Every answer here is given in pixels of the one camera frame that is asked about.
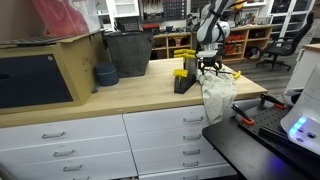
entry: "gray bucket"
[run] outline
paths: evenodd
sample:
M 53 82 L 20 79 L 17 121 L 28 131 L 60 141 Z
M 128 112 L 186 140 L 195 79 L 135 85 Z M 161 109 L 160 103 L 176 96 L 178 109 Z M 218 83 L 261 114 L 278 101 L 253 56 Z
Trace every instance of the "gray bucket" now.
M 101 86 L 112 86 L 119 82 L 115 64 L 111 62 L 99 63 L 95 67 L 96 76 Z

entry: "drawer handle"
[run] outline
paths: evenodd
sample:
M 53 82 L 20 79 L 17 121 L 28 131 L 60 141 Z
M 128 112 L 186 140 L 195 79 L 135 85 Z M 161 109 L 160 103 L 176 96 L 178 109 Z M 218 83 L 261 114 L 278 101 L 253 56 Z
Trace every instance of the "drawer handle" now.
M 200 154 L 200 149 L 193 150 L 193 151 L 183 151 L 183 155 L 185 156 L 190 156 L 195 154 Z
M 72 167 L 64 167 L 63 172 L 68 172 L 68 171 L 78 171 L 82 168 L 82 164 L 80 166 L 72 166 Z
M 183 118 L 183 121 L 186 123 L 201 123 L 201 121 L 203 121 L 203 116 L 200 116 L 200 119 L 187 119 L 187 118 Z
M 44 135 L 42 135 L 42 139 L 58 138 L 58 137 L 62 137 L 65 134 L 66 134 L 66 132 L 62 132 L 60 134 L 51 134 L 51 135 L 44 134 Z
M 73 178 L 72 180 L 77 180 L 77 179 Z M 86 180 L 90 180 L 90 176 L 88 176 Z
M 183 180 L 199 180 L 198 175 L 190 176 L 190 177 L 183 177 Z
M 75 150 L 72 150 L 70 152 L 55 152 L 53 154 L 53 157 L 71 156 L 74 152 L 75 152 Z
M 186 141 L 198 140 L 198 139 L 201 139 L 201 134 L 194 135 L 194 136 L 183 136 L 183 139 Z
M 198 161 L 192 162 L 192 163 L 183 163 L 183 167 L 195 167 L 195 166 L 198 166 L 198 165 L 199 165 Z

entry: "white drawer cabinet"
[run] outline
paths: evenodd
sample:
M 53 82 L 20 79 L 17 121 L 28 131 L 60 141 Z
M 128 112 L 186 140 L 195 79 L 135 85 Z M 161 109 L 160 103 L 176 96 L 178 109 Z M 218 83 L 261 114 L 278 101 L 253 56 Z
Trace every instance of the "white drawer cabinet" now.
M 124 114 L 123 118 L 128 134 L 208 125 L 203 106 Z
M 139 176 L 140 180 L 200 180 L 235 175 L 228 164 Z
M 139 174 L 226 164 L 209 143 L 133 151 Z
M 206 126 L 129 134 L 131 148 L 132 150 L 138 150 L 206 142 L 207 140 L 201 134 L 204 127 Z
M 130 151 L 127 135 L 3 150 L 0 163 L 8 167 L 122 151 Z
M 140 179 L 194 180 L 235 174 L 202 136 L 202 129 L 209 125 L 204 106 L 131 113 L 123 118 Z
M 126 134 L 121 115 L 2 128 L 0 150 L 121 134 Z
M 2 128 L 0 163 L 19 180 L 137 175 L 122 115 Z
M 80 179 L 103 175 L 115 179 L 137 175 L 130 151 L 8 167 L 19 180 Z

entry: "white cloth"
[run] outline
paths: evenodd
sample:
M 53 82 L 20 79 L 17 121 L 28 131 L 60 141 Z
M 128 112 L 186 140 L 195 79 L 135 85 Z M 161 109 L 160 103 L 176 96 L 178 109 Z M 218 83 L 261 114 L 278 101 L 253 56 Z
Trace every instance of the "white cloth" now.
M 202 85 L 202 97 L 209 120 L 212 124 L 223 119 L 223 112 L 231 108 L 237 96 L 237 85 L 232 74 L 209 71 L 202 75 L 198 72 L 197 80 Z

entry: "white cabinet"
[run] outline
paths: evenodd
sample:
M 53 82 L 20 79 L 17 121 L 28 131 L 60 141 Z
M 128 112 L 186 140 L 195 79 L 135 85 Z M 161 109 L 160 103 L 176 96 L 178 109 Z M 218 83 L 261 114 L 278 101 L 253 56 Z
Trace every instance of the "white cabinet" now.
M 271 38 L 294 36 L 305 24 L 315 0 L 268 0 L 260 15 L 273 17 Z
M 22 180 L 137 175 L 122 115 L 2 128 L 0 163 Z
M 311 76 L 314 67 L 320 63 L 320 53 L 301 49 L 297 57 L 297 64 L 289 80 L 286 90 L 292 88 L 301 88 L 306 85 Z
M 139 16 L 138 0 L 107 0 L 109 13 L 113 13 L 113 17 L 129 17 Z
M 97 14 L 99 17 L 101 28 L 105 31 L 114 30 L 114 18 L 113 13 L 110 13 L 111 6 L 109 0 L 95 0 Z
M 236 174 L 202 136 L 202 129 L 209 125 L 202 105 L 130 113 L 123 118 L 140 179 Z

